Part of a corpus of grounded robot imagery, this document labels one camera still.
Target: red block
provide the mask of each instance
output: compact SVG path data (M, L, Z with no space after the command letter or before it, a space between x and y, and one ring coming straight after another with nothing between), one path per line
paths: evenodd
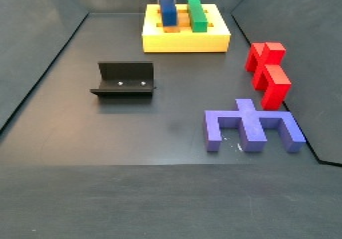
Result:
M286 49L280 43L254 43L251 45L246 70L254 73L252 86L264 91L262 107L278 110L291 88L290 79L280 67Z

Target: purple block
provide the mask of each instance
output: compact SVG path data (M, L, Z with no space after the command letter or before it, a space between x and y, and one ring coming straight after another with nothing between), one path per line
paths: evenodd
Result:
M219 151L220 128L239 130L242 149L260 152L267 142L263 129L276 129L287 152L298 152L306 140L290 112L256 111L251 99L236 99L238 111L205 111L207 151Z

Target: blue upright block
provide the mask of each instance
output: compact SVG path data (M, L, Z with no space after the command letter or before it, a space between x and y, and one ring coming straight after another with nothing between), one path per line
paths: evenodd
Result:
M164 27L177 25L176 5L173 0L159 0L161 21Z

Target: blue block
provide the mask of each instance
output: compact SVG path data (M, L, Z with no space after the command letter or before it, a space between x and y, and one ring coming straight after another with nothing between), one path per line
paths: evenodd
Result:
M236 99L238 111L205 111L207 151L219 151L220 128L236 128L242 149L260 152L267 142L263 129L276 129L287 152L298 152L306 140L290 112L256 111L250 99Z
M176 5L173 0L159 0L161 21L164 27L177 25Z

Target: lego-style block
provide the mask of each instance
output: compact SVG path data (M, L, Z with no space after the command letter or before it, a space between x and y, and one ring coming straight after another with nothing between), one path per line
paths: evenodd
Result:
M286 49L280 43L254 43L251 45L246 70L255 72L252 86L266 91L262 98L264 110L278 110L291 88L290 79L279 66Z
M258 64L279 65L286 53L280 43L252 43L246 62L246 70L254 72Z
M200 0L187 0L187 9L192 32L207 32L208 21L201 8Z
M276 129L287 152L298 152L304 136L290 112L256 111L251 99L236 99L238 111L204 111L207 151L219 151L220 128L239 130L242 149L260 152L267 142L263 129Z
M159 0L163 26L176 26L176 6L173 0Z
M143 26L144 52L227 52L230 30L215 4L201 5L208 29L193 33L189 25L187 4L176 4L177 30L164 32L159 5L148 4Z

